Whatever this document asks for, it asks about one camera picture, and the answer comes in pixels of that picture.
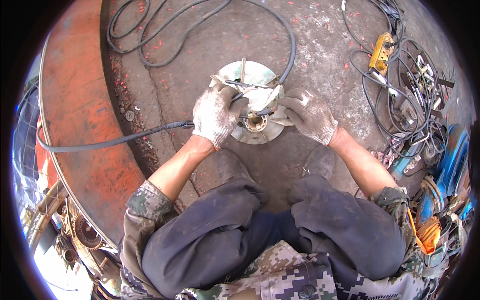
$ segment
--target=white work glove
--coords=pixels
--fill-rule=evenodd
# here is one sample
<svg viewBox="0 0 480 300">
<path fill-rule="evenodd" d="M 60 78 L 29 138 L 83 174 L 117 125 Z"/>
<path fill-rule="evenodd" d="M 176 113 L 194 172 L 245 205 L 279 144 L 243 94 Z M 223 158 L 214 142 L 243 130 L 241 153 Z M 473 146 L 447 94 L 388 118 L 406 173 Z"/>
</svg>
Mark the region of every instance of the white work glove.
<svg viewBox="0 0 480 300">
<path fill-rule="evenodd" d="M 327 103 L 317 94 L 297 88 L 286 92 L 278 103 L 287 107 L 285 114 L 301 134 L 325 146 L 330 143 L 338 121 L 333 118 Z"/>
<path fill-rule="evenodd" d="M 207 88 L 193 108 L 195 129 L 192 134 L 209 139 L 218 150 L 235 128 L 241 109 L 248 104 L 249 100 L 245 97 L 231 103 L 237 93 L 236 89 L 226 84 Z"/>
</svg>

